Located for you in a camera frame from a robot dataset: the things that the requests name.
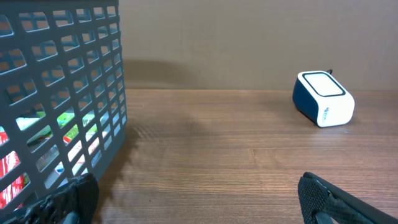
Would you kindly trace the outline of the red snack pack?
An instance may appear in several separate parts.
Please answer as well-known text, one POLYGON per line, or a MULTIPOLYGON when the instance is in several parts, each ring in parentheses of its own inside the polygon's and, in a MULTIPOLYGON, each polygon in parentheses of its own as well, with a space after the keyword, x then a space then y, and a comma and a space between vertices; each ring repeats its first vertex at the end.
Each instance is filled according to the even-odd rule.
POLYGON ((13 207, 11 205, 29 183, 26 181, 26 173, 21 169, 24 160, 22 156, 28 154, 28 147, 26 144, 9 147, 9 141, 7 132, 1 128, 1 210, 21 208, 23 202, 13 207))

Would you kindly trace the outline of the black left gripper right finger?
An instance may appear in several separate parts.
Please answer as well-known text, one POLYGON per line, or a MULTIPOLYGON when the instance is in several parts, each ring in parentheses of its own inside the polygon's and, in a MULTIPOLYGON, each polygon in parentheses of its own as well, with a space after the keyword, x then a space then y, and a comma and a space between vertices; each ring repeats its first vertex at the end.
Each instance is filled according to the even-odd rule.
POLYGON ((305 224, 397 224, 396 218, 311 172, 300 178, 298 198, 305 224))

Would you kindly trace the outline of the green snack packet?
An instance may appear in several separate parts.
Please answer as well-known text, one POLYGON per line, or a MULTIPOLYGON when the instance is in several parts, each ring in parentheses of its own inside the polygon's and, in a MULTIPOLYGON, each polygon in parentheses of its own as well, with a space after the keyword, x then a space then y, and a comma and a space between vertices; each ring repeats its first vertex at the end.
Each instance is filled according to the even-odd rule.
MULTIPOLYGON (((39 121, 41 118, 45 116, 44 111, 38 111, 36 114, 33 114, 28 117, 20 117, 16 119, 17 125, 21 131, 27 129, 28 127, 32 126, 34 123, 39 121)), ((57 124, 60 129, 64 128, 73 118, 75 117, 75 114, 72 110, 67 110, 66 112, 62 113, 58 118, 57 118, 57 124)), ((82 118, 82 124, 83 126, 87 126, 94 118, 94 114, 86 114, 82 118)), ((85 134, 86 140, 89 140, 94 133, 96 133, 98 130, 97 125, 93 125, 85 134)), ((67 131, 67 133, 64 135, 64 142, 65 145, 69 144, 71 140, 73 140, 75 137, 77 137, 79 133, 78 127, 75 124, 70 130, 67 131)), ((43 140, 45 138, 51 138, 53 136, 52 131, 50 129, 50 126, 44 127, 42 130, 40 130, 37 134, 34 134, 28 141, 28 144, 33 144, 37 143, 38 140, 43 140)))

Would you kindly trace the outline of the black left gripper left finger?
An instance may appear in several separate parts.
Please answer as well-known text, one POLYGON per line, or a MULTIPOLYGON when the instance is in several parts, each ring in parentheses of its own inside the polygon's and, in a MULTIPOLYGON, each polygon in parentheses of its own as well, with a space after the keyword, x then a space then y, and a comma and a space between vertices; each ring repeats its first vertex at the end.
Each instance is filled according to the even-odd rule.
POLYGON ((71 178, 67 184, 1 218, 1 223, 91 223, 99 200, 92 173, 71 178))

